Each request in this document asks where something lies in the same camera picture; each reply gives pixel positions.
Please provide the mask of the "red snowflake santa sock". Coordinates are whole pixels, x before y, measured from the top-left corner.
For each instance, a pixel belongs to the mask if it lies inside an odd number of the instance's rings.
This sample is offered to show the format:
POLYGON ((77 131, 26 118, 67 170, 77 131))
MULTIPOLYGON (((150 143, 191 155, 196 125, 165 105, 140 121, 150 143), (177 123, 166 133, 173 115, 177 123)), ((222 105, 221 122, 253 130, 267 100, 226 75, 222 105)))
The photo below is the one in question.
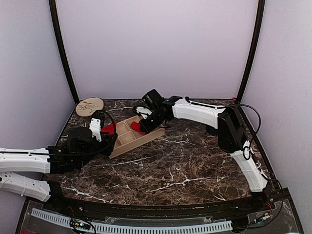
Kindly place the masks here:
POLYGON ((146 135, 148 134, 146 132, 146 129, 143 127, 143 125, 140 122, 135 122, 133 121, 130 125, 131 129, 135 130, 136 132, 142 134, 142 135, 146 135))

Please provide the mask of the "plain red sock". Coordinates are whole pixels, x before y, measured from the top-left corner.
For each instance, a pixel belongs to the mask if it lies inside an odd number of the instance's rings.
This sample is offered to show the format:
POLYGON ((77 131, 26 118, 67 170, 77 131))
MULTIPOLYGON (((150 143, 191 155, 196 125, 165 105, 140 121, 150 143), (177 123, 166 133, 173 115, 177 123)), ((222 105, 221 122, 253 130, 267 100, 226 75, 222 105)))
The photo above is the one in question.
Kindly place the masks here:
POLYGON ((101 129, 101 133, 106 134, 106 135, 113 135, 117 132, 117 123, 118 121, 114 121, 114 123, 111 123, 107 126, 104 126, 101 129))

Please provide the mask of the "wooden compartment tray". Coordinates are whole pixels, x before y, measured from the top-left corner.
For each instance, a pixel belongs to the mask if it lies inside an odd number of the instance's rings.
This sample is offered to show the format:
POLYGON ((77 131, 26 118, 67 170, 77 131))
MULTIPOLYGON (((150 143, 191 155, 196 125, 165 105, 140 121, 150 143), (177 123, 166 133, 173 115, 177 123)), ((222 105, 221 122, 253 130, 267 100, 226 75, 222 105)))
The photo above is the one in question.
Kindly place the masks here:
POLYGON ((117 157, 123 153, 142 146, 152 140, 155 140, 165 134, 165 129, 156 128, 151 133, 143 135, 131 128, 132 122, 139 122, 142 117, 134 116, 116 124, 117 140, 115 141, 114 150, 109 159, 117 157))

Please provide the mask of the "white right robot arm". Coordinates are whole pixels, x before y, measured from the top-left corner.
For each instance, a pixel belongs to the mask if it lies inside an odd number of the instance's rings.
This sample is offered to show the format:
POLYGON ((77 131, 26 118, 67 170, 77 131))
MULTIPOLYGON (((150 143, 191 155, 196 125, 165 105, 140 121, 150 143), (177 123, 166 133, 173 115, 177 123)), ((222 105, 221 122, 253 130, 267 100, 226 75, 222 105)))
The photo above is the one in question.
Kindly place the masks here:
POLYGON ((237 105, 208 105, 179 96, 164 98, 155 89, 142 99, 149 112, 143 114, 139 122, 141 132, 148 134, 173 118, 205 124, 206 130, 218 137, 220 149, 237 162, 251 192, 257 193, 249 200, 249 208, 258 212, 267 205, 268 198, 262 192, 267 186, 268 177, 254 156, 252 142, 248 140, 237 105))

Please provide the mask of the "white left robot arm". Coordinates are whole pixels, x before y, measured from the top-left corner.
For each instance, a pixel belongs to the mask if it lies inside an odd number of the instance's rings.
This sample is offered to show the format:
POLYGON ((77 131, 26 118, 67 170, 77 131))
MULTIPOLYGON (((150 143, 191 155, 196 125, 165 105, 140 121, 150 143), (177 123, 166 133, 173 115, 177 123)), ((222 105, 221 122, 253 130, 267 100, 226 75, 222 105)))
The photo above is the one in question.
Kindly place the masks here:
POLYGON ((0 187, 1 189, 28 196, 39 201, 49 200, 57 212, 63 213, 69 208, 69 202, 62 197, 58 183, 39 181, 25 176, 21 172, 42 174, 64 174, 82 167, 98 154, 109 156, 114 148, 117 133, 93 132, 86 127, 72 129, 67 140, 61 146, 49 146, 34 150, 0 150, 0 187))

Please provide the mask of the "bird painted ceramic plate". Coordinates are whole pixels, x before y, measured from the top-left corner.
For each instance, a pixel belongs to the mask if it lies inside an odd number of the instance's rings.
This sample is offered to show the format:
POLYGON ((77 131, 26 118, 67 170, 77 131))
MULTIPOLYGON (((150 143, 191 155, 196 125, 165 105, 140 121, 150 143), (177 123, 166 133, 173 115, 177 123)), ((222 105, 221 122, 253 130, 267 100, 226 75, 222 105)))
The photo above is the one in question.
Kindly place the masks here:
POLYGON ((76 114, 80 117, 89 117, 95 111, 102 110, 104 102, 98 97, 91 97, 82 100, 75 108, 76 114))

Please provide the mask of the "dark blue mug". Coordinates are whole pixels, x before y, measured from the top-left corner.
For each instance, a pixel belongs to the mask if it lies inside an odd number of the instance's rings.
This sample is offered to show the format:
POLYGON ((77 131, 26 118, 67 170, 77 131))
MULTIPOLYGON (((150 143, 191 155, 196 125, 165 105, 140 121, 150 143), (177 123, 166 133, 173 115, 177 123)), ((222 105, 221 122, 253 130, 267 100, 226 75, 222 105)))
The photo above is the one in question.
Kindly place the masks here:
POLYGON ((206 125, 206 132, 212 136, 217 136, 218 135, 218 129, 215 129, 212 126, 206 125))

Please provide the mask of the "black left frame post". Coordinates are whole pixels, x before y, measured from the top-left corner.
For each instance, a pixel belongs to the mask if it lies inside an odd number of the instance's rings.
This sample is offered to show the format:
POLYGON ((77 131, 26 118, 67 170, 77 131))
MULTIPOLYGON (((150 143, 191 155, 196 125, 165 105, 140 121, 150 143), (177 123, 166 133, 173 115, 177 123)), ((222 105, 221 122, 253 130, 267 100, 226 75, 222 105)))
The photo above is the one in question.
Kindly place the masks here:
POLYGON ((57 1, 49 0, 48 2, 49 2, 50 15, 52 19, 54 34, 55 34, 55 38, 57 42, 58 52, 59 52, 62 66, 63 66, 64 73, 65 73, 66 81, 69 86, 74 103, 78 104, 80 100, 79 100, 78 93, 74 84, 74 79, 72 77, 72 73, 70 70, 69 62, 68 62, 66 51, 65 51, 65 46, 64 46, 60 23, 59 23, 57 1))

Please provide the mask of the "black frame post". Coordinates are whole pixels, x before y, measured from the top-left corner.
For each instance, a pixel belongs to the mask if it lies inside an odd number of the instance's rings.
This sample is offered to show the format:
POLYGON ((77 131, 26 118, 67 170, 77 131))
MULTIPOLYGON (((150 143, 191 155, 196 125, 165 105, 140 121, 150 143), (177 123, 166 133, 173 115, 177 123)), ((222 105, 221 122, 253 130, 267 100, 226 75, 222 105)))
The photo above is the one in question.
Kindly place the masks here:
POLYGON ((251 45, 250 45, 244 73, 242 76, 241 84, 240 84, 240 87, 238 89, 238 93, 236 96, 237 103, 242 102, 242 99, 243 99, 243 96, 247 87, 247 83, 250 77, 250 73, 252 70, 252 66, 253 66, 256 50, 257 50, 258 40, 259 40, 260 32, 261 32, 261 26, 262 26, 264 10, 265 10, 265 2, 266 2, 265 0, 258 1, 251 45))
POLYGON ((54 34, 55 34, 55 38, 57 42, 58 52, 59 52, 62 66, 63 66, 64 73, 65 73, 66 81, 69 86, 74 103, 78 104, 80 100, 79 100, 78 93, 74 84, 74 79, 72 77, 72 73, 70 70, 69 62, 68 62, 66 51, 65 51, 65 46, 64 46, 60 23, 59 23, 57 1, 49 0, 48 2, 49 2, 50 15, 52 19, 54 34))

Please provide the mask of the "black front table rail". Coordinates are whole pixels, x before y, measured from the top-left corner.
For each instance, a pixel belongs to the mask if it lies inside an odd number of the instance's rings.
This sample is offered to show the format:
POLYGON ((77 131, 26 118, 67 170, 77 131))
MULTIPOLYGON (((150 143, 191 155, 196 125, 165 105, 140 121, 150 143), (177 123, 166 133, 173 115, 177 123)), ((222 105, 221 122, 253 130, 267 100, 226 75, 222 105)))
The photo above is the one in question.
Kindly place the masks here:
POLYGON ((55 198, 51 202, 43 203, 33 198, 26 199, 21 217, 32 207, 43 208, 50 212, 61 215, 73 216, 86 220, 104 220, 107 217, 121 217, 134 219, 182 219, 212 216, 214 219, 246 219, 256 211, 265 211, 271 203, 273 208, 277 202, 290 200, 291 195, 288 188, 277 189, 261 200, 253 197, 245 197, 236 200, 210 202, 195 205, 165 205, 165 206, 138 206, 108 204, 102 202, 91 202, 68 197, 55 198))

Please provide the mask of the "black right frame post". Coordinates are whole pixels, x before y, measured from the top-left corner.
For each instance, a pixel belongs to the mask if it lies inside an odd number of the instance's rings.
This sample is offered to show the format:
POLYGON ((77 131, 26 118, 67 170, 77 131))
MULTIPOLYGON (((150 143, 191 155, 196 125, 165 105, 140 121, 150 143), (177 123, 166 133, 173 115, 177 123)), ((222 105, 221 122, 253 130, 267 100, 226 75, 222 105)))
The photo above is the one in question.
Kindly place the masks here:
POLYGON ((244 73, 242 76, 241 84, 240 84, 240 87, 238 89, 238 93, 236 96, 237 103, 242 102, 242 99, 243 99, 243 96, 247 87, 247 83, 250 77, 250 73, 252 70, 252 66, 253 66, 256 50, 257 50, 258 40, 259 40, 260 32, 261 32, 261 26, 262 26, 264 10, 265 10, 265 2, 266 2, 265 0, 258 1, 251 45, 250 45, 244 73))

